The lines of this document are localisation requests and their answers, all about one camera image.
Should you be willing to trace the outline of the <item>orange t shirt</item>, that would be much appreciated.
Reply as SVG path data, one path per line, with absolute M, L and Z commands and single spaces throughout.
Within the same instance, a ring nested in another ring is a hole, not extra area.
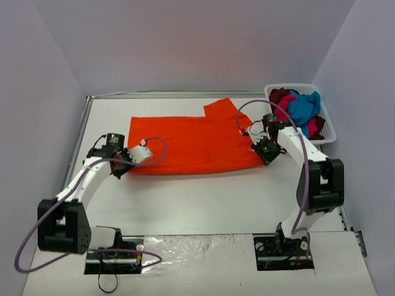
M 139 175 L 202 175 L 259 167 L 252 141 L 238 128 L 252 121 L 229 98 L 205 105 L 202 117 L 132 117 L 128 146 L 148 140 L 149 166 L 138 166 Z

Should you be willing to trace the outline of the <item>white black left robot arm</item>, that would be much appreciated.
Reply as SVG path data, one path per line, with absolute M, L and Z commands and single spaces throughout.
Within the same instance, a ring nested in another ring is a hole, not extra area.
M 92 242 L 86 208 L 110 175 L 120 178 L 134 167 L 124 135 L 109 133 L 100 148 L 92 147 L 69 185 L 53 199 L 38 205 L 38 247 L 42 251 L 83 254 Z

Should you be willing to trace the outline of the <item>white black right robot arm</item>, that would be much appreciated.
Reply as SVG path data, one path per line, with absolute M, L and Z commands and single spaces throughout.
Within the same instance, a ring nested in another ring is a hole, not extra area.
M 301 168 L 296 189 L 297 207 L 278 224 L 274 248 L 287 255 L 296 242 L 309 243 L 309 230 L 327 213 L 344 203 L 344 164 L 319 151 L 290 121 L 280 121 L 274 113 L 254 122 L 247 134 L 253 151 L 264 165 L 271 164 L 283 152 Z

